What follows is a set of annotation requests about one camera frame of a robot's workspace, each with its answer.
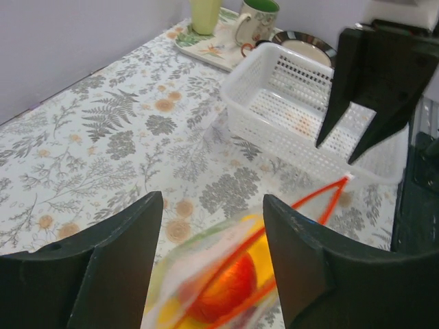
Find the black robotic claw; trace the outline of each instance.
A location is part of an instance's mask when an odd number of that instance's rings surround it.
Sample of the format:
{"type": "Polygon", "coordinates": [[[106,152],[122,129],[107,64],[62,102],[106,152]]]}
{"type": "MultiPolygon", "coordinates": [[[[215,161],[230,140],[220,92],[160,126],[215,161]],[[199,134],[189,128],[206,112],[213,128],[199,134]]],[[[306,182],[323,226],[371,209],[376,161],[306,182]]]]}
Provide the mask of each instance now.
{"type": "Polygon", "coordinates": [[[402,130],[439,62],[439,41],[430,32],[374,21],[345,29],[339,38],[337,64],[327,114],[316,147],[343,117],[351,102],[376,112],[351,157],[402,130]]]}

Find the yellow-green cup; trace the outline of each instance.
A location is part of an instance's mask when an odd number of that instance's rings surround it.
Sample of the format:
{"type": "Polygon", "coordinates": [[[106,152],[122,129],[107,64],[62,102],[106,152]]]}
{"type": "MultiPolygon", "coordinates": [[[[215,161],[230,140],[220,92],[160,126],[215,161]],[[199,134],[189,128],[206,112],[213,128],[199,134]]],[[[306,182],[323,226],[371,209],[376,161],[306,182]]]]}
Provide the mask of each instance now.
{"type": "Polygon", "coordinates": [[[222,0],[190,0],[192,29],[201,35],[213,33],[218,23],[222,0]]]}

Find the plastic bag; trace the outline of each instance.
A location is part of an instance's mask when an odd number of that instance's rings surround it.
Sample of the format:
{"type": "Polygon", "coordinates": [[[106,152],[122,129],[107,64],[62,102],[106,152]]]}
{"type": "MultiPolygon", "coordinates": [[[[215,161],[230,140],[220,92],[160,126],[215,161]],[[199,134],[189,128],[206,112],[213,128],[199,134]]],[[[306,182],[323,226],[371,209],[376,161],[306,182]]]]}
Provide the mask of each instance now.
{"type": "MultiPolygon", "coordinates": [[[[316,220],[324,225],[349,180],[320,188],[292,208],[318,200],[313,208],[320,208],[316,220]]],[[[141,328],[254,328],[277,302],[263,216],[253,209],[197,234],[153,268],[141,328]]]]}

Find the table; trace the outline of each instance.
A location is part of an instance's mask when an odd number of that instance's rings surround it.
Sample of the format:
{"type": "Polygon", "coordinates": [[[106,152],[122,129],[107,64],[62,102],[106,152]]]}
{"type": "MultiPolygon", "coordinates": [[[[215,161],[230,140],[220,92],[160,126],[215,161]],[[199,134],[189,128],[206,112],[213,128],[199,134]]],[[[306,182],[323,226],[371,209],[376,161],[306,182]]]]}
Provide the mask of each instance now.
{"type": "MultiPolygon", "coordinates": [[[[156,261],[225,218],[313,186],[231,136],[226,72],[179,53],[187,21],[0,128],[0,252],[34,251],[161,190],[156,261]]],[[[395,186],[345,194],[329,227],[388,249],[395,186]]],[[[279,307],[258,328],[283,328],[279,307]]]]}

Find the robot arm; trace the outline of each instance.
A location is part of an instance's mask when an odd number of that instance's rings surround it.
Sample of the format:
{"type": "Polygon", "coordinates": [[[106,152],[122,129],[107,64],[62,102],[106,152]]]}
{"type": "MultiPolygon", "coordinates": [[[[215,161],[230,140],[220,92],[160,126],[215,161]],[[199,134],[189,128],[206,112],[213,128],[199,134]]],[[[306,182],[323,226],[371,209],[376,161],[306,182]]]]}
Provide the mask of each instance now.
{"type": "Polygon", "coordinates": [[[319,147],[351,102],[375,111],[348,163],[402,130],[439,63],[434,35],[438,0],[372,0],[364,22],[339,37],[327,115],[319,147]]]}

